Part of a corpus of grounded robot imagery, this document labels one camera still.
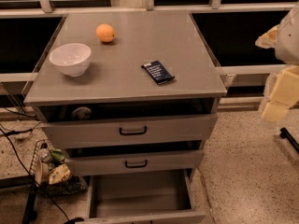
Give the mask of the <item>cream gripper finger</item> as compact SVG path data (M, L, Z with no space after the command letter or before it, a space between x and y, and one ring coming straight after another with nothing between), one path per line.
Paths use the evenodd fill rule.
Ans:
M278 26L272 27L255 41L255 45L262 49L273 49L277 43Z
M299 66L292 65L267 79L264 99L261 103L261 118L279 122L299 102Z

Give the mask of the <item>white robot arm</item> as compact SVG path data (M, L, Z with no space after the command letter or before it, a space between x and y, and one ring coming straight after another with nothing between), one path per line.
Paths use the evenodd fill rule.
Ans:
M287 66L266 80L259 110L261 118L279 122L299 102L299 6L255 41L257 47L275 50Z

